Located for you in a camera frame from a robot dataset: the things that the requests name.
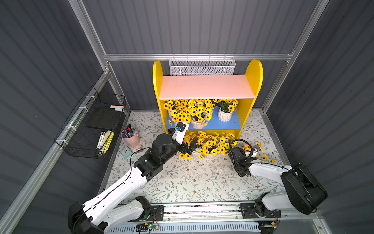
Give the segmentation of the sunflower pot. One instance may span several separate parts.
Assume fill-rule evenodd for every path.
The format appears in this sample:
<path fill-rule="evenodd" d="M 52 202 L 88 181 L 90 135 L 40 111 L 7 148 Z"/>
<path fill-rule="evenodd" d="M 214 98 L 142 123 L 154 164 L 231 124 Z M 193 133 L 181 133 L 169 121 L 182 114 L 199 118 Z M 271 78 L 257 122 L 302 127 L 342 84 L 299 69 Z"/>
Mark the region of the sunflower pot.
<path fill-rule="evenodd" d="M 190 132 L 185 137 L 183 142 L 186 144 L 186 153 L 192 154 L 197 148 L 201 146 L 201 137 L 196 132 Z"/>
<path fill-rule="evenodd" d="M 274 159 L 271 160 L 267 157 L 267 154 L 265 154 L 265 151 L 264 151 L 264 149 L 262 148 L 262 145 L 259 142 L 256 142 L 255 145 L 259 145 L 261 147 L 261 151 L 258 153 L 257 157 L 255 158 L 256 162 L 259 161 L 261 163 L 270 163 L 270 164 L 275 164 L 276 163 L 276 161 Z M 253 146 L 250 145 L 250 144 L 245 144 L 243 149 L 245 151 L 253 150 Z"/>
<path fill-rule="evenodd" d="M 218 119 L 222 122 L 229 122 L 239 101 L 237 99 L 215 99 L 214 103 L 219 107 Z"/>
<path fill-rule="evenodd" d="M 182 160 L 184 160 L 184 159 L 190 160 L 191 159 L 191 155 L 188 154 L 188 153 L 180 154 L 179 158 L 182 159 Z"/>
<path fill-rule="evenodd" d="M 164 109 L 173 122 L 191 122 L 188 100 L 169 99 L 164 103 Z"/>
<path fill-rule="evenodd" d="M 211 120 L 214 104 L 211 99 L 191 99 L 189 100 L 189 109 L 192 127 L 201 130 Z"/>
<path fill-rule="evenodd" d="M 217 149 L 219 153 L 227 156 L 230 143 L 235 139 L 232 133 L 225 133 L 219 136 Z"/>
<path fill-rule="evenodd" d="M 198 132 L 197 144 L 200 148 L 199 158 L 204 160 L 209 155 L 217 156 L 222 152 L 221 136 L 214 132 L 213 135 L 203 131 Z"/>

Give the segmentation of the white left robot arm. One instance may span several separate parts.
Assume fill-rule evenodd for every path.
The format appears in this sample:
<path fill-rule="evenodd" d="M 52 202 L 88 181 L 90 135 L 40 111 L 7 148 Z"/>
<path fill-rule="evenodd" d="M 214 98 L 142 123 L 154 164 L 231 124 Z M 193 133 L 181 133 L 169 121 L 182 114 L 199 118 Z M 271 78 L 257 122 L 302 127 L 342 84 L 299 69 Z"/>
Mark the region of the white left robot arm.
<path fill-rule="evenodd" d="M 163 170 L 164 164 L 177 153 L 191 154 L 196 141 L 183 142 L 183 135 L 160 134 L 151 147 L 130 170 L 101 194 L 69 207 L 68 228 L 73 234 L 106 234 L 128 222 L 146 220 L 152 206 L 144 196 L 136 197 L 121 207 L 117 205 L 139 187 L 145 185 Z"/>

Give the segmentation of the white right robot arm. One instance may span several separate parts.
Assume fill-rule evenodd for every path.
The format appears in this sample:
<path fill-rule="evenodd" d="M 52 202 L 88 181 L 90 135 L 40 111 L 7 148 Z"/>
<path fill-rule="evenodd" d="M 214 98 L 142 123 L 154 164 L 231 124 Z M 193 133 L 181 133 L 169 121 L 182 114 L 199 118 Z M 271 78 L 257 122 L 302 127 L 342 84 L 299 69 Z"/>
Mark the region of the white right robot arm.
<path fill-rule="evenodd" d="M 328 193 L 308 168 L 302 164 L 278 165 L 256 158 L 260 146 L 252 146 L 243 139 L 235 139 L 228 145 L 228 155 L 234 170 L 240 177 L 259 176 L 278 182 L 283 192 L 265 192 L 260 195 L 253 210 L 260 218 L 282 209 L 296 209 L 309 215 L 328 198 Z"/>

